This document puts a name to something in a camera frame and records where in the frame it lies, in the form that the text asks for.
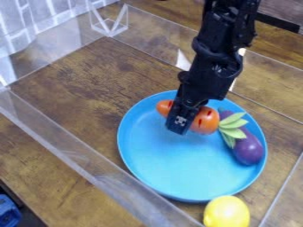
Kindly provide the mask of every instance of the yellow lemon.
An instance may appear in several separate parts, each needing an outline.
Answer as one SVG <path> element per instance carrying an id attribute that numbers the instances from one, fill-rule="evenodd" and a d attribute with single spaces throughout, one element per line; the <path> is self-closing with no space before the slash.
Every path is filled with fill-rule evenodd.
<path id="1" fill-rule="evenodd" d="M 249 210 L 245 203 L 235 196 L 213 199 L 204 209 L 205 227 L 248 227 Z"/>

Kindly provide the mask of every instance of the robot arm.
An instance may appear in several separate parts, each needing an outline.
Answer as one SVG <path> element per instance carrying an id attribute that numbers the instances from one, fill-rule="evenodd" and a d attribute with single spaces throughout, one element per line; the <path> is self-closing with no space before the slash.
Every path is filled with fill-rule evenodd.
<path id="1" fill-rule="evenodd" d="M 196 52 L 189 71 L 179 73 L 180 87 L 165 126 L 183 135 L 208 99 L 223 100 L 243 70 L 237 51 L 256 36 L 260 0 L 205 0 L 204 23 L 193 38 Z"/>

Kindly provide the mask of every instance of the wooden table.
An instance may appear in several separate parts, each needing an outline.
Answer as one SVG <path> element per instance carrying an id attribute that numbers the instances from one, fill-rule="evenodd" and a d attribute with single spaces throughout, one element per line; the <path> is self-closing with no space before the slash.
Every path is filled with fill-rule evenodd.
<path id="1" fill-rule="evenodd" d="M 183 1 L 132 2 L 149 12 L 197 28 L 200 19 L 189 18 L 180 10 Z M 191 15 L 199 15 L 201 10 L 196 2 L 188 5 Z M 257 30 L 260 36 L 252 51 L 303 68 L 301 36 L 261 23 L 257 23 Z M 26 57 L 20 52 L 14 61 L 22 62 Z M 261 66 L 248 65 L 235 92 L 228 94 L 256 118 L 267 136 L 264 174 L 237 194 L 249 206 L 252 226 L 257 226 L 303 150 L 303 114 L 297 107 L 303 103 L 299 98 L 303 75 L 300 72 L 285 78 L 276 72 L 275 63 L 269 65 L 268 62 L 265 60 Z M 249 70 L 257 74 L 248 76 Z M 10 89 L 127 170 L 116 146 L 120 119 L 143 98 L 177 88 L 179 71 L 115 40 L 101 38 L 17 81 Z M 1 180 L 46 225 L 143 226 L 4 116 L 0 117 L 0 133 Z M 172 203 L 203 220 L 203 205 Z M 289 224 L 283 216 L 280 222 Z M 299 226 L 299 223 L 283 226 Z"/>

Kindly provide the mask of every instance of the blue plate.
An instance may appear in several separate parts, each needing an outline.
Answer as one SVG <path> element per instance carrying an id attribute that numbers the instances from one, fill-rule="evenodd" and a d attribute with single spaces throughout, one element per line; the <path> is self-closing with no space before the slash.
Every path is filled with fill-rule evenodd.
<path id="1" fill-rule="evenodd" d="M 209 136 L 191 131 L 185 136 L 172 133 L 155 107 L 175 95 L 176 91 L 159 93 L 127 112 L 117 134 L 120 156 L 131 173 L 159 194 L 185 202 L 205 202 L 239 193 L 255 182 L 267 162 L 267 142 L 256 121 L 245 114 L 245 127 L 265 148 L 263 160 L 248 167 L 235 160 L 217 131 Z M 211 100 L 207 105 L 245 111 L 228 99 Z"/>

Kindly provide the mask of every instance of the plate rim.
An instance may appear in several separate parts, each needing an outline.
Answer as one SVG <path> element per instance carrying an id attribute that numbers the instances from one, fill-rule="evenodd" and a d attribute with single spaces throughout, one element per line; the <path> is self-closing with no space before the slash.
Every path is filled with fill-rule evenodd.
<path id="1" fill-rule="evenodd" d="M 129 167 L 128 162 L 125 161 L 125 157 L 124 157 L 124 154 L 123 154 L 121 149 L 120 149 L 120 133 L 121 133 L 121 131 L 123 131 L 121 126 L 123 126 L 124 122 L 127 121 L 127 117 L 128 117 L 128 115 L 131 114 L 132 110 L 133 110 L 139 105 L 141 105 L 141 103 L 143 103 L 145 100 L 148 100 L 148 99 L 151 99 L 151 98 L 155 98 L 155 97 L 157 97 L 157 96 L 160 96 L 160 95 L 173 94 L 173 93 L 176 94 L 176 90 L 167 90 L 167 91 L 163 91 L 163 92 L 159 92 L 159 93 L 155 93 L 155 94 L 149 95 L 148 97 L 145 97 L 144 99 L 141 99 L 141 100 L 129 108 L 129 110 L 127 111 L 127 113 L 123 115 L 123 118 L 121 118 L 121 120 L 120 120 L 119 129 L 117 129 L 117 147 L 119 147 L 119 152 L 120 152 L 120 158 L 121 158 L 123 163 L 124 163 L 125 167 L 128 168 L 128 171 L 131 172 L 132 176 L 133 176 L 133 177 L 135 177 L 145 186 L 148 186 L 152 190 L 155 190 L 161 196 L 164 196 L 165 198 L 173 199 L 173 200 L 177 200 L 177 201 L 180 201 L 180 202 L 188 202 L 188 203 L 200 203 L 200 202 L 203 202 L 203 203 L 204 203 L 204 202 L 208 202 L 209 200 L 212 200 L 213 197 L 212 197 L 212 198 L 208 198 L 208 199 L 203 199 L 203 200 L 193 200 L 193 199 L 185 199 L 185 198 L 175 197 L 175 196 L 169 195 L 168 193 L 161 192 L 161 190 L 157 190 L 156 187 L 155 187 L 153 185 L 148 184 L 148 183 L 144 181 L 144 179 L 141 179 L 141 177 L 137 176 L 136 172 L 132 170 L 132 168 Z M 236 106 L 239 109 L 241 109 L 241 110 L 245 112 L 245 114 L 248 115 L 248 117 L 251 118 L 251 120 L 252 120 L 252 122 L 253 122 L 253 124 L 255 124 L 255 127 L 256 127 L 257 130 L 259 130 L 259 133 L 260 133 L 260 136 L 261 136 L 261 140 L 263 140 L 261 143 L 264 144 L 264 157 L 263 157 L 263 160 L 261 160 L 263 163 L 261 163 L 261 167 L 260 167 L 260 169 L 259 169 L 259 171 L 257 171 L 255 177 L 252 177 L 252 179 L 248 181 L 248 183 L 244 184 L 241 187 L 239 187 L 239 189 L 235 190 L 232 193 L 229 193 L 229 194 L 228 194 L 228 193 L 227 193 L 227 194 L 223 194 L 223 195 L 236 195 L 239 192 L 241 192 L 244 189 L 247 189 L 247 188 L 251 186 L 251 184 L 256 181 L 256 179 L 259 178 L 260 174 L 261 174 L 263 171 L 264 171 L 264 168 L 265 168 L 265 165 L 267 165 L 267 138 L 265 138 L 264 132 L 263 132 L 263 130 L 261 130 L 261 128 L 260 128 L 260 126 L 259 126 L 259 124 L 257 124 L 255 118 L 253 118 L 252 115 L 245 111 L 245 109 L 244 109 L 237 103 L 235 103 L 233 101 L 231 101 L 228 98 L 224 98 L 224 101 L 227 101 L 229 104 L 232 104 L 233 106 Z"/>

